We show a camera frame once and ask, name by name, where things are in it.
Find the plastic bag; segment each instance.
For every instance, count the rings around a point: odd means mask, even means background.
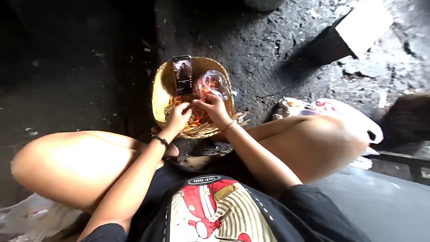
[[[369,119],[362,112],[349,106],[348,104],[328,98],[320,98],[312,103],[303,102],[291,97],[285,97],[284,100],[279,101],[279,107],[282,109],[278,111],[278,114],[282,112],[285,117],[290,116],[309,116],[309,115],[324,115],[338,117],[344,121],[346,128],[351,133],[356,133],[362,137],[368,131],[375,135],[375,139],[368,139],[369,143],[380,143],[384,136],[382,129],[372,119]],[[374,149],[367,147],[366,151],[362,155],[379,155]],[[359,157],[350,166],[368,170],[372,167],[372,161],[370,159]]]
[[[370,143],[379,144],[383,139],[382,129],[372,119],[348,104],[328,98],[320,98],[311,103],[321,115],[339,117],[344,121],[352,132],[370,131],[375,135],[375,140],[369,139]]]
[[[200,97],[211,93],[227,100],[230,96],[225,76],[219,71],[207,71],[194,83],[194,91]]]
[[[0,241],[41,242],[69,227],[81,213],[34,193],[16,205],[0,208]]]

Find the leg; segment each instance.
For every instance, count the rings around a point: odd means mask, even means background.
[[[92,212],[144,147],[135,139],[108,132],[54,133],[26,145],[13,159],[11,170],[28,189]]]
[[[341,121],[325,116],[284,118],[246,131],[303,183],[336,172],[368,146],[366,133],[350,133]]]

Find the phone screen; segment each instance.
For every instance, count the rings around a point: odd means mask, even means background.
[[[178,94],[192,93],[192,73],[191,56],[173,57],[173,70],[175,71],[176,90]]]

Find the woven basket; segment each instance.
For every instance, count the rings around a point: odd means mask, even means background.
[[[237,119],[240,125],[245,125],[248,121],[243,121],[246,113],[238,113],[234,110],[233,95],[231,95],[231,84],[227,71],[224,67],[213,59],[206,57],[192,57],[191,65],[193,67],[193,81],[209,70],[221,72],[227,79],[227,89],[229,98],[224,101],[228,115],[232,119]],[[152,92],[152,113],[155,121],[160,128],[166,126],[167,117],[164,109],[169,105],[169,100],[177,95],[175,75],[173,73],[172,61],[168,61],[158,68],[155,74],[154,90]],[[201,139],[207,138],[219,133],[220,130],[214,124],[201,124],[186,131],[182,131],[177,135],[177,138],[185,139]]]

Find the graphic print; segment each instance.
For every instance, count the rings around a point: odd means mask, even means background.
[[[276,241],[246,189],[208,176],[188,181],[172,198],[170,241]]]

